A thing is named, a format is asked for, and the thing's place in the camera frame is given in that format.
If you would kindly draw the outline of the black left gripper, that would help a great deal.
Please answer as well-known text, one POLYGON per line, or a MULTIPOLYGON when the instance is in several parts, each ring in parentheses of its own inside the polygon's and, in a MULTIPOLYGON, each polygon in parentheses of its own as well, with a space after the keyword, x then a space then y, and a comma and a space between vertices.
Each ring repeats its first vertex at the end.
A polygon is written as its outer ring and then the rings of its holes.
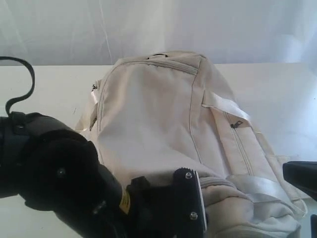
POLYGON ((174 188, 144 177, 123 187, 102 165, 53 167, 59 219, 84 238, 176 238, 174 188))

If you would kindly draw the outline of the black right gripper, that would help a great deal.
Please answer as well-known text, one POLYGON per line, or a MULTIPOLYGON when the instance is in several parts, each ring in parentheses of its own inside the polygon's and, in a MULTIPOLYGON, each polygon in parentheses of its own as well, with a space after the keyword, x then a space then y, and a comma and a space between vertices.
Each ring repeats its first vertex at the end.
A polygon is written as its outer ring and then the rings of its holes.
POLYGON ((313 200, 317 200, 317 163, 290 161, 282 166, 284 179, 313 200))

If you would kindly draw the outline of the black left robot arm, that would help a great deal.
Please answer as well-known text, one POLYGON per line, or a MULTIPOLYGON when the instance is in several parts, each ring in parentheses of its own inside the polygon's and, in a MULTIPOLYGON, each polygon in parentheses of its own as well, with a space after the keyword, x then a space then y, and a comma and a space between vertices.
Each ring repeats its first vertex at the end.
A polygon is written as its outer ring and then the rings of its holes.
POLYGON ((54 212, 84 238, 202 238, 207 229, 195 170, 175 170, 166 186, 138 177, 123 187, 91 141, 39 113, 0 119, 0 195, 54 212))

